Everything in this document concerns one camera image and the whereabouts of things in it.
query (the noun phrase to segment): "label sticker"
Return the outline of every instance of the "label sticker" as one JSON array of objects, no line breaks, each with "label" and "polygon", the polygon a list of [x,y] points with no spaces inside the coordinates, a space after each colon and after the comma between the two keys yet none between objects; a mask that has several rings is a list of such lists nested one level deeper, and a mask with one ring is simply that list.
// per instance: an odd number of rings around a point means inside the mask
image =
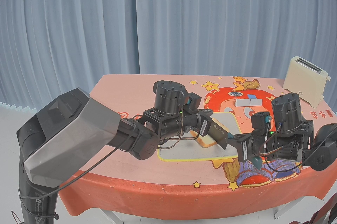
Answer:
[{"label": "label sticker", "polygon": [[201,135],[201,136],[204,134],[204,131],[205,131],[205,129],[206,129],[206,126],[207,126],[207,121],[204,120],[203,125],[201,126],[201,129],[200,129],[200,135]]},{"label": "label sticker", "polygon": [[248,158],[247,142],[243,142],[242,146],[243,146],[243,160],[246,160]]},{"label": "label sticker", "polygon": [[239,96],[243,95],[243,93],[238,92],[238,91],[232,91],[232,92],[229,92],[228,95],[232,95],[234,97],[239,97]]}]

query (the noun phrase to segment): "toaster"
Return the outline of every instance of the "toaster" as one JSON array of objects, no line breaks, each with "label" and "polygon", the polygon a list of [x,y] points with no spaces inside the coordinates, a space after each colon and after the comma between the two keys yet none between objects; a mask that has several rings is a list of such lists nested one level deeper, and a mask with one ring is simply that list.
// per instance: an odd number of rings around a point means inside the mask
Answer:
[{"label": "toaster", "polygon": [[330,76],[325,70],[301,57],[293,57],[283,88],[299,94],[311,107],[317,108],[323,100],[326,80],[330,81]]}]

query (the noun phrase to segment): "black cable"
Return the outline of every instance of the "black cable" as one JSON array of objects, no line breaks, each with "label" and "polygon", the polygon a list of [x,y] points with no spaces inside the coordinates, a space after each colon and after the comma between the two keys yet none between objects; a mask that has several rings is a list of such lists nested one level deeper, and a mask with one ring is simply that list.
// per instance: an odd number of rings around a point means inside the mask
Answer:
[{"label": "black cable", "polygon": [[177,141],[172,146],[169,146],[169,147],[157,146],[157,149],[162,149],[162,150],[171,149],[171,148],[175,147],[178,144],[178,142],[181,140],[181,136],[183,136],[183,113],[184,113],[184,106],[183,105],[181,106],[181,112],[180,113],[181,113],[181,131],[180,131],[180,135],[179,135]]},{"label": "black cable", "polygon": [[[132,122],[133,122],[133,130],[132,130],[132,132],[134,132],[134,130],[136,129],[136,125],[134,124],[134,122],[137,121],[137,120],[134,120],[134,118],[135,117],[141,117],[141,116],[143,116],[143,115],[142,114],[137,114],[137,115],[135,115],[135,116],[132,117],[132,119],[131,119]],[[134,141],[133,145],[130,147],[129,150],[123,150],[123,149],[119,149],[119,150],[123,151],[123,152],[129,152],[134,147],[134,145],[136,144],[136,142],[137,142],[137,139]]]},{"label": "black cable", "polygon": [[[181,141],[195,141],[197,138],[199,138],[199,130],[197,128],[191,128],[191,130],[195,131],[197,133],[196,137],[183,137],[183,138],[180,138]],[[179,138],[169,138],[167,139],[168,141],[176,141],[178,140]]]},{"label": "black cable", "polygon": [[291,168],[291,169],[278,171],[278,170],[275,170],[274,168],[272,168],[272,167],[268,164],[267,158],[266,158],[266,157],[265,157],[265,162],[266,162],[267,166],[268,166],[272,171],[276,171],[276,172],[289,172],[289,171],[292,171],[292,170],[294,170],[294,169],[300,167],[301,165],[303,165],[303,163],[305,163],[308,159],[310,159],[310,157],[311,157],[313,154],[315,154],[315,152],[318,150],[318,148],[320,148],[320,147],[322,146],[322,144],[326,141],[326,139],[329,138],[330,135],[331,135],[336,129],[337,129],[337,124],[336,124],[336,126],[332,129],[332,131],[330,131],[330,133],[325,137],[325,139],[319,144],[319,146],[317,146],[317,148],[314,150],[314,152],[312,152],[311,155],[310,155],[307,159],[305,159],[305,160],[302,161],[300,164],[298,164],[297,166],[295,166],[295,167],[293,167],[293,168]]},{"label": "black cable", "polygon": [[33,212],[30,212],[28,210],[28,208],[24,205],[22,199],[20,198],[20,201],[21,201],[21,204],[23,206],[23,208],[27,211],[27,213],[29,213],[30,215],[32,215],[33,217],[36,217],[36,218],[55,218],[56,220],[59,219],[59,215],[57,213],[54,213],[53,215],[37,215]]},{"label": "black cable", "polygon": [[48,193],[46,195],[43,196],[39,196],[39,197],[30,197],[30,196],[19,196],[20,199],[43,199],[46,197],[49,197],[57,192],[59,192],[60,190],[68,187],[69,185],[71,185],[72,183],[76,182],[78,179],[82,178],[83,176],[85,176],[88,172],[90,172],[91,170],[93,170],[94,168],[96,168],[99,164],[101,164],[104,160],[106,160],[109,156],[112,155],[112,153],[114,153],[115,151],[117,151],[121,146],[123,146],[131,137],[131,135],[129,135],[123,142],[121,142],[115,149],[113,149],[109,154],[107,154],[104,158],[102,158],[99,162],[97,162],[96,164],[94,164],[93,166],[91,166],[88,170],[86,170],[84,173],[82,173],[80,176],[76,177],[75,179],[71,180],[69,183],[65,184],[64,186],[62,186],[61,188],[58,188],[54,191],[52,191],[51,193]]},{"label": "black cable", "polygon": [[11,212],[12,212],[12,216],[13,216],[13,218],[14,218],[16,224],[25,224],[24,222],[21,222],[20,218],[16,215],[16,213],[15,213],[14,211],[11,211]]}]

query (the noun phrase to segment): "cartoon girl face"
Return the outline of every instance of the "cartoon girl face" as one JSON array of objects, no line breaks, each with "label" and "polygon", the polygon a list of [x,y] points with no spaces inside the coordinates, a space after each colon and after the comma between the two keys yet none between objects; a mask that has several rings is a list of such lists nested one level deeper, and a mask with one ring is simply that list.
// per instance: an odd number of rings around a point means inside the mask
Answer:
[{"label": "cartoon girl face", "polygon": [[238,121],[242,133],[251,132],[253,130],[250,119],[251,116],[257,112],[266,112],[268,110],[263,106],[235,107],[235,101],[235,99],[223,101],[220,106],[220,111],[233,113]]}]

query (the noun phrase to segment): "white floor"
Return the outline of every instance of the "white floor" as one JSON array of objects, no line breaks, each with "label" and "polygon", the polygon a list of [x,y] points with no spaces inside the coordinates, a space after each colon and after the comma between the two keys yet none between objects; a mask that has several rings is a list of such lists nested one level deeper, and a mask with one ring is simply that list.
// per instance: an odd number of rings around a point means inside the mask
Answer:
[{"label": "white floor", "polygon": [[[34,111],[22,111],[15,109],[15,107],[3,107],[0,104],[0,223],[15,224],[11,215],[11,210],[15,211],[19,218],[22,220],[22,213],[20,202],[18,198],[19,186],[19,145],[16,139],[16,131],[23,123],[25,123]],[[193,220],[193,221],[163,221],[159,219],[149,219],[138,216],[131,216],[122,213],[116,215],[124,221],[124,224],[227,224],[227,223],[249,223],[249,224],[289,224],[297,220],[305,222],[310,220],[312,214],[318,211],[331,196],[337,192],[337,182],[333,185],[330,192],[326,195],[324,200],[319,200],[316,197],[307,196],[292,209],[286,212],[277,220],[274,219],[274,213],[277,208],[271,208],[264,211],[259,211],[249,215],[238,217],[231,217],[226,219],[213,219],[213,220]],[[59,214],[60,219],[55,221],[56,224],[110,224],[111,222],[104,217],[101,211],[97,208],[87,210],[80,216],[70,216],[64,207],[61,199],[58,200],[56,212]]]}]

